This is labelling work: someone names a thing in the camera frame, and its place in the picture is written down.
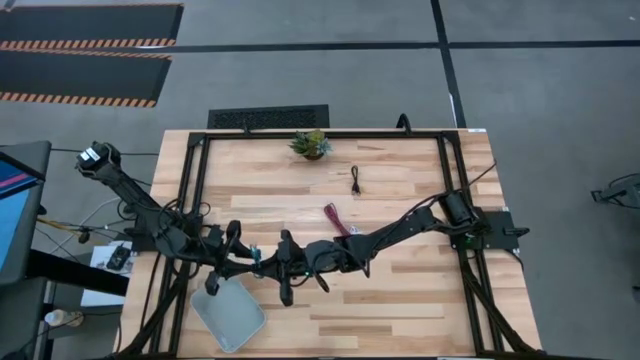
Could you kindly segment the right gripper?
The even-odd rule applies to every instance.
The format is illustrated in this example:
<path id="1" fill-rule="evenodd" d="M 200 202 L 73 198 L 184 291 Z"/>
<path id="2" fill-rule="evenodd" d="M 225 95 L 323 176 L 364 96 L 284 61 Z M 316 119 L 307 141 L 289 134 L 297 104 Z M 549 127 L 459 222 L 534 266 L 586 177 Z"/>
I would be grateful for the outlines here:
<path id="1" fill-rule="evenodd" d="M 293 305 L 293 276 L 312 275 L 325 288 L 325 282 L 316 267 L 320 253 L 325 250 L 325 242 L 315 241 L 301 248 L 286 229 L 280 232 L 280 238 L 278 249 L 269 258 L 262 260 L 253 274 L 259 278 L 279 280 L 280 300 L 285 307 L 289 307 Z"/>

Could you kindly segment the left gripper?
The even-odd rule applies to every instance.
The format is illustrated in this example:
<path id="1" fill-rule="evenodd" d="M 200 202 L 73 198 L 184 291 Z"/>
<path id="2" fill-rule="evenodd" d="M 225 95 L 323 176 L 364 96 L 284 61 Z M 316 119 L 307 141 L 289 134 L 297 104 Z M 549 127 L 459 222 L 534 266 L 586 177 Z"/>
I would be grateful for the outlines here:
<path id="1" fill-rule="evenodd" d="M 230 254 L 239 258 L 258 259 L 258 248 L 255 245 L 244 245 L 239 241 L 241 237 L 241 222 L 232 220 L 225 231 L 219 225 L 210 225 L 209 234 L 205 244 L 210 254 L 207 257 L 207 264 L 213 267 L 205 281 L 205 290 L 208 295 L 215 296 L 219 289 L 221 280 L 228 280 L 230 277 L 249 273 L 256 278 L 261 277 L 261 273 L 255 264 L 236 263 L 229 259 Z"/>

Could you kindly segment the grey plastic tray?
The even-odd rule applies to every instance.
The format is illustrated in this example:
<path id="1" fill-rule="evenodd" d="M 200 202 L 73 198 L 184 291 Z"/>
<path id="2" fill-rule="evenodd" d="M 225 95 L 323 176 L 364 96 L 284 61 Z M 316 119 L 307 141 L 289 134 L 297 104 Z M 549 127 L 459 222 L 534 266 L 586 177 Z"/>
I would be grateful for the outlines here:
<path id="1" fill-rule="evenodd" d="M 224 353 L 236 353 L 266 324 L 266 314 L 236 279 L 223 280 L 216 295 L 200 287 L 190 305 Z"/>

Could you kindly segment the black handheld device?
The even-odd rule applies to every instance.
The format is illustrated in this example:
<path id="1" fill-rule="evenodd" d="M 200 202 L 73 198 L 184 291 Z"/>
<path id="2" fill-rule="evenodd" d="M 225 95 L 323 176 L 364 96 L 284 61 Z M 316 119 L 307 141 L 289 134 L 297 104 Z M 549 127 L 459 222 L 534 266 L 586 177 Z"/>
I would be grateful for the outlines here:
<path id="1" fill-rule="evenodd" d="M 118 245 L 107 261 L 106 268 L 112 271 L 121 271 L 130 257 L 131 250 L 124 245 Z"/>

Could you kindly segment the potted succulent plant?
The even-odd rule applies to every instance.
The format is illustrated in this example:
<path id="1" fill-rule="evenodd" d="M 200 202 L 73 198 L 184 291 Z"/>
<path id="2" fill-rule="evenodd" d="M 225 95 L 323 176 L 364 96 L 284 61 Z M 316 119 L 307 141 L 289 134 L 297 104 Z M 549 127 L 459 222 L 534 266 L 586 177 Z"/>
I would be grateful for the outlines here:
<path id="1" fill-rule="evenodd" d="M 320 129 L 296 132 L 289 147 L 296 154 L 310 161 L 319 160 L 333 150 L 326 134 Z"/>

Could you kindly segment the white paper sheet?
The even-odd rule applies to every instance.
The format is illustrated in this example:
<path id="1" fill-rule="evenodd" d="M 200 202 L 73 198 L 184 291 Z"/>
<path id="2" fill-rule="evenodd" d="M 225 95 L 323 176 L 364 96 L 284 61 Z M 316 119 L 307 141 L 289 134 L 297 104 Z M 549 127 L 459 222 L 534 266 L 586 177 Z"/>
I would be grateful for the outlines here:
<path id="1" fill-rule="evenodd" d="M 122 245 L 127 249 L 131 248 L 130 243 L 123 242 L 123 241 L 116 241 L 114 244 L 110 244 L 110 245 L 95 246 L 93 248 L 93 252 L 91 256 L 90 266 L 93 268 L 105 270 L 111 273 L 129 276 L 133 269 L 133 264 L 134 264 L 133 256 L 129 257 L 129 259 L 126 261 L 126 263 L 120 270 L 111 270 L 107 268 L 108 261 L 110 260 L 116 248 L 120 245 Z"/>

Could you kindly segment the black floor vent grate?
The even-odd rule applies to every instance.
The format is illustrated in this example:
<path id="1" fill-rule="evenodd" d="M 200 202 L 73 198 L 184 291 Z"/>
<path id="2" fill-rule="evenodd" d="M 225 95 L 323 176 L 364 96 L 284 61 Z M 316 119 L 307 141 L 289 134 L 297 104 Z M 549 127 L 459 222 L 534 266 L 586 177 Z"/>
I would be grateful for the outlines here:
<path id="1" fill-rule="evenodd" d="M 208 129 L 330 128 L 328 105 L 210 110 Z"/>

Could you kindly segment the clear plastic bottle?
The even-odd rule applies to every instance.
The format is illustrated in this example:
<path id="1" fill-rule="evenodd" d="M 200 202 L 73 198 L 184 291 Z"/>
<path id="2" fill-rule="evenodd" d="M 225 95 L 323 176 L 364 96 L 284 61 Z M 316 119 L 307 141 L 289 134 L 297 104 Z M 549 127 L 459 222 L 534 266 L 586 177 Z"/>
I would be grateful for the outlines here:
<path id="1" fill-rule="evenodd" d="M 48 312 L 44 316 L 44 321 L 50 327 L 78 327 L 84 321 L 84 314 L 80 311 L 66 311 L 63 309 L 56 309 Z"/>

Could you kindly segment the computer monitor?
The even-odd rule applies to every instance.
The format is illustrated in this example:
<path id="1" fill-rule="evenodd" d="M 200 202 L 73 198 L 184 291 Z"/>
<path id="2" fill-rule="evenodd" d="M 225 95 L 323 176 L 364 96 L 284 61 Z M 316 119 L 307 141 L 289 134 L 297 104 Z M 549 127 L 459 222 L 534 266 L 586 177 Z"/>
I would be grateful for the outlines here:
<path id="1" fill-rule="evenodd" d="M 51 143 L 38 141 L 0 147 L 0 151 L 46 174 Z M 0 200 L 0 286 L 20 281 L 27 268 L 44 185 Z"/>

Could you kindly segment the black hazard-striped floor mat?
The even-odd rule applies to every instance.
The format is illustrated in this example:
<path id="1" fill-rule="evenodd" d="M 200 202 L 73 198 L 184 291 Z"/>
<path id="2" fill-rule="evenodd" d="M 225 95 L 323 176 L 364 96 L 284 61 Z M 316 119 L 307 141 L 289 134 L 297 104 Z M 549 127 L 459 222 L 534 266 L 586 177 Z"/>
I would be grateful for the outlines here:
<path id="1" fill-rule="evenodd" d="M 161 54 L 0 50 L 0 101 L 152 108 L 172 58 Z"/>
<path id="2" fill-rule="evenodd" d="M 171 46 L 180 3 L 17 6 L 0 10 L 0 48 L 88 49 Z"/>

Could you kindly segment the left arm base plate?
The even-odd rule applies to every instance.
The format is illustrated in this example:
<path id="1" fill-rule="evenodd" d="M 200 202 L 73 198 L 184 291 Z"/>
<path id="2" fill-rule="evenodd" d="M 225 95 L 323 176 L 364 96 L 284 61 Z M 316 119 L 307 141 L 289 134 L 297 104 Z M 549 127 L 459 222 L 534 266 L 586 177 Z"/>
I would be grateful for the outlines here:
<path id="1" fill-rule="evenodd" d="M 160 232 L 157 236 L 142 228 L 126 228 L 125 233 L 130 236 L 135 251 L 173 253 L 182 251 L 191 242 L 190 236 L 176 228 Z"/>

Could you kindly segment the black aluminium table frame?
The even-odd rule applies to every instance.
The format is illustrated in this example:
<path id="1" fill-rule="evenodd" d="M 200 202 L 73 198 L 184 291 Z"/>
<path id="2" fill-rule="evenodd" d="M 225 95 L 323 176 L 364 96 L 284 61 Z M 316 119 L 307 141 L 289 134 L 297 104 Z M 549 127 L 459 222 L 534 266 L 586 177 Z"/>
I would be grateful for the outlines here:
<path id="1" fill-rule="evenodd" d="M 332 241 L 319 240 L 300 247 L 288 230 L 283 230 L 274 255 L 261 259 L 254 247 L 241 243 L 241 224 L 237 220 L 222 230 L 204 223 L 200 212 L 207 170 L 209 148 L 215 140 L 289 140 L 290 148 L 309 161 L 325 156 L 332 139 L 432 139 L 435 141 L 442 167 L 445 189 L 431 195 L 407 210 L 398 220 L 366 235 L 342 235 Z M 471 320 L 471 331 L 477 356 L 493 360 L 542 360 L 545 352 L 528 345 L 511 327 L 496 307 L 484 273 L 479 267 L 475 275 L 466 255 L 466 240 L 483 238 L 491 226 L 485 213 L 471 199 L 471 180 L 464 168 L 460 138 L 450 130 L 405 129 L 402 132 L 249 132 L 192 133 L 188 138 L 184 167 L 177 198 L 159 205 L 138 183 L 126 175 L 120 156 L 114 148 L 108 150 L 111 173 L 105 183 L 143 220 L 144 232 L 159 254 L 169 261 L 182 263 L 174 282 L 163 286 L 159 303 L 145 320 L 139 333 L 126 348 L 115 352 L 113 360 L 159 360 L 156 349 L 145 353 L 143 348 L 153 341 L 156 329 L 175 300 L 183 299 L 191 279 L 191 265 L 210 267 L 205 282 L 208 295 L 219 292 L 220 282 L 250 273 L 278 282 L 280 300 L 286 307 L 293 304 L 292 279 L 317 280 L 321 288 L 328 287 L 323 274 L 339 271 L 370 273 L 371 261 L 384 249 L 420 233 L 436 231 L 449 236 L 458 254 Z"/>

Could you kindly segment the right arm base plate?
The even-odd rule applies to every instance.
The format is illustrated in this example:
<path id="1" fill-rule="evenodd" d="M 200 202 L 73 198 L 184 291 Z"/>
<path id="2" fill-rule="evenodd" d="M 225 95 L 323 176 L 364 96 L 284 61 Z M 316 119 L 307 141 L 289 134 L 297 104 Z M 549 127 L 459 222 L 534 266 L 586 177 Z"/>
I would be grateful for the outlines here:
<path id="1" fill-rule="evenodd" d="M 483 211 L 476 208 L 479 222 L 474 228 L 450 237 L 451 247 L 466 250 L 514 250 L 519 248 L 519 238 L 530 232 L 529 228 L 516 227 L 510 212 Z"/>

